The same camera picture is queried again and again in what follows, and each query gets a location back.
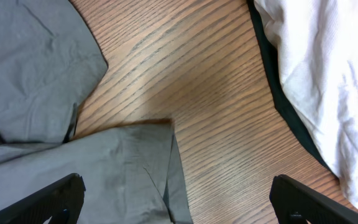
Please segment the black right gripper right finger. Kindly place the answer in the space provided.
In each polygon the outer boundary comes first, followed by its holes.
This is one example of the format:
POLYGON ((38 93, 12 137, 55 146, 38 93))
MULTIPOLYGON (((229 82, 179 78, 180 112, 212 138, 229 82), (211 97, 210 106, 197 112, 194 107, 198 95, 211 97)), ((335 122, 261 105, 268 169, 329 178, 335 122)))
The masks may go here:
POLYGON ((269 195, 279 224, 358 224, 358 213, 287 175, 273 178, 269 195))

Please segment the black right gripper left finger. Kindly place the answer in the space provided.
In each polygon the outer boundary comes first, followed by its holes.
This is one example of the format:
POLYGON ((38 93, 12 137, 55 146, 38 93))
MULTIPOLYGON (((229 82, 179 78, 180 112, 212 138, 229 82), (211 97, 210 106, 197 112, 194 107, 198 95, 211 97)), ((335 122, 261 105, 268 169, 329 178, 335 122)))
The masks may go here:
POLYGON ((82 176, 72 173, 0 210, 0 224, 76 224, 85 192, 82 176))

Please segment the grey shorts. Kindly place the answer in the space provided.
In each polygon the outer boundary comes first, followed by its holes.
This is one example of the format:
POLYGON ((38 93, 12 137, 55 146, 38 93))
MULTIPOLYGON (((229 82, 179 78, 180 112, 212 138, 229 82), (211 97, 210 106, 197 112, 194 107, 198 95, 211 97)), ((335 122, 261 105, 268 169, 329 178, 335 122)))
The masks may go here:
POLYGON ((170 122, 73 140, 107 69, 69 1, 0 1, 0 210, 77 173, 79 223, 191 223, 170 122))

